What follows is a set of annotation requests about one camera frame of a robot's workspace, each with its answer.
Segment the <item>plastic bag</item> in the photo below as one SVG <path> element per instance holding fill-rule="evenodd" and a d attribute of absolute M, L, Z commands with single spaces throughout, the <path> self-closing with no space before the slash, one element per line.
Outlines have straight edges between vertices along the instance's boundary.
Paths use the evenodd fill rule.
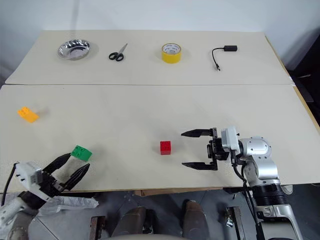
<path fill-rule="evenodd" d="M 98 201 L 94 198 L 55 196 L 39 209 L 38 216 L 55 214 L 60 210 L 94 209 L 98 205 Z"/>

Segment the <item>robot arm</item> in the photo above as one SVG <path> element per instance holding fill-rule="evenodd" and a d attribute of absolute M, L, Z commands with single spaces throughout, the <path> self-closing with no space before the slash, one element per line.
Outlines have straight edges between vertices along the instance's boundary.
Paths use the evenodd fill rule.
<path fill-rule="evenodd" d="M 256 202 L 252 210 L 258 240 L 303 239 L 292 208 L 280 187 L 278 169 L 271 157 L 272 148 L 266 139 L 254 136 L 238 140 L 234 126 L 223 129 L 221 138 L 218 137 L 216 128 L 196 129 L 181 135 L 193 138 L 202 135 L 212 137 L 207 145 L 208 157 L 212 159 L 212 162 L 210 164 L 182 163 L 187 167 L 216 171 L 218 170 L 217 160 L 227 160 L 230 154 L 231 165 L 237 176 L 243 180 L 245 195 L 249 193 L 246 189 L 249 183 Z M 237 170 L 238 165 L 242 165 L 242 174 Z"/>
<path fill-rule="evenodd" d="M 13 171 L 16 169 L 15 176 L 28 191 L 21 192 L 18 197 L 0 208 L 0 239 L 27 240 L 29 224 L 39 209 L 62 191 L 71 190 L 84 177 L 89 169 L 89 163 L 76 170 L 64 183 L 52 176 L 52 173 L 61 168 L 70 156 L 70 153 L 64 154 L 44 169 L 39 168 L 34 162 L 15 164 L 13 168 Z"/>

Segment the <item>black scissors handle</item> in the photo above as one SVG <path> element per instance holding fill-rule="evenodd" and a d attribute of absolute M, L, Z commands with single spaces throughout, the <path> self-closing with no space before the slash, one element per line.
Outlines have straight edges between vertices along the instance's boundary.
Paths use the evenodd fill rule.
<path fill-rule="evenodd" d="M 122 61 L 124 58 L 125 56 L 122 53 L 118 54 L 117 52 L 113 52 L 109 55 L 110 60 L 116 60 L 117 62 Z"/>

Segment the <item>orange lego brick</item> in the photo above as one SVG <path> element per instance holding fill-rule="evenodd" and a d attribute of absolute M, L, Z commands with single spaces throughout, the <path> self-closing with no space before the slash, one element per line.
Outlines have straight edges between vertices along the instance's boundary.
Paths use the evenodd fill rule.
<path fill-rule="evenodd" d="M 29 123 L 33 123 L 35 120 L 39 118 L 37 114 L 35 114 L 26 106 L 18 110 L 18 114 L 20 115 L 20 117 L 22 117 L 24 120 L 26 120 Z"/>

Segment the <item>white wall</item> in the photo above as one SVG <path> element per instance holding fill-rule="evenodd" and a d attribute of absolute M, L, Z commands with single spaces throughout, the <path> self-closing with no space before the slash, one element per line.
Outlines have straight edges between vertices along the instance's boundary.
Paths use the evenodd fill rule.
<path fill-rule="evenodd" d="M 41 30 L 70 29 L 261 31 L 294 68 L 320 33 L 320 0 L 0 0 L 2 80 Z"/>

